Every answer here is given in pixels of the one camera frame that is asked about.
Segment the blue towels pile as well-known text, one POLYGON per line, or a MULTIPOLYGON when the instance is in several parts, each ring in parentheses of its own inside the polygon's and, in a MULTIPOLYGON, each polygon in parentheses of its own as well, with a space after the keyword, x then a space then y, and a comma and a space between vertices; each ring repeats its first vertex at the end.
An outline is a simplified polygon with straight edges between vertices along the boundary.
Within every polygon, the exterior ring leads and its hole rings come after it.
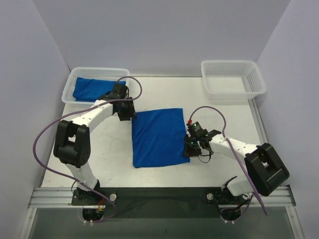
POLYGON ((183 109, 170 108, 138 112, 132 119, 133 166, 166 167, 189 163, 183 156, 183 109))

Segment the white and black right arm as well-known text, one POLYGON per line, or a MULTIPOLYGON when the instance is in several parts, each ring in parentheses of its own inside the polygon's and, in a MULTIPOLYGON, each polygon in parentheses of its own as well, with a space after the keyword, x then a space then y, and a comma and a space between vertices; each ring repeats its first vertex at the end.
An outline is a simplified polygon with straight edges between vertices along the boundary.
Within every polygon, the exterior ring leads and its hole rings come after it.
POLYGON ((257 193, 266 197, 290 177, 287 167, 269 143, 254 145, 225 138, 218 130, 203 129, 199 122, 187 124, 187 131, 185 157, 201 156, 206 150, 208 156, 217 153, 236 160, 244 170, 244 176, 233 176, 224 183, 232 196, 257 193))

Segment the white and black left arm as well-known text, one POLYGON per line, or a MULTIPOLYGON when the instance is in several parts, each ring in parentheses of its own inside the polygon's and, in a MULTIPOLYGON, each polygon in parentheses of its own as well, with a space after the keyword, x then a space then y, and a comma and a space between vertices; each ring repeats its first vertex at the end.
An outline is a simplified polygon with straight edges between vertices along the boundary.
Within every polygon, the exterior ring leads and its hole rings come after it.
POLYGON ((120 121, 136 117, 129 88, 118 82, 112 91, 99 97, 87 111, 72 120, 61 120, 58 124, 53 154, 68 167, 74 178, 79 179, 77 190, 82 195, 100 190, 100 183, 88 163, 91 154, 90 133, 114 114, 120 121))

